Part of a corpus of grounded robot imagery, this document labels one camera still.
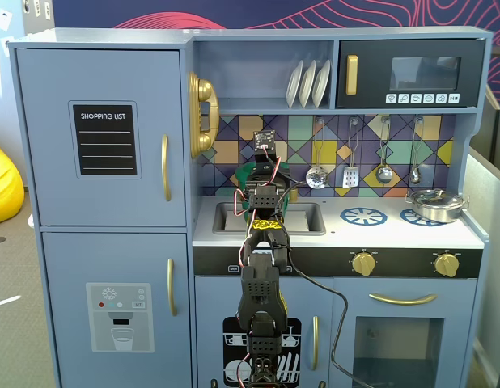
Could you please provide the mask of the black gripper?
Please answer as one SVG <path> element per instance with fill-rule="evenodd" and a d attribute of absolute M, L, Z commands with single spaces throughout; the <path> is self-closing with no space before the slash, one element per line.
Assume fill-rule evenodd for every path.
<path fill-rule="evenodd" d="M 255 161 L 244 165 L 244 191 L 267 190 L 283 194 L 290 187 L 290 167 L 274 152 L 257 151 Z"/>

